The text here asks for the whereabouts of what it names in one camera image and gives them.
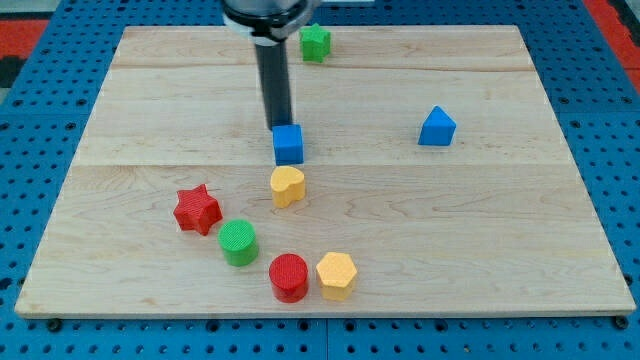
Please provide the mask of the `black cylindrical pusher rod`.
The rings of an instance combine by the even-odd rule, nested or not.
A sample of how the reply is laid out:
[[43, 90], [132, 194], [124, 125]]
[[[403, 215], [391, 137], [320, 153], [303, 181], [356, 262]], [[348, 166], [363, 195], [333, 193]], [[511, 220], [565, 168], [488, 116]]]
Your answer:
[[291, 125], [293, 117], [286, 43], [256, 45], [255, 53], [267, 128], [272, 130], [276, 126]]

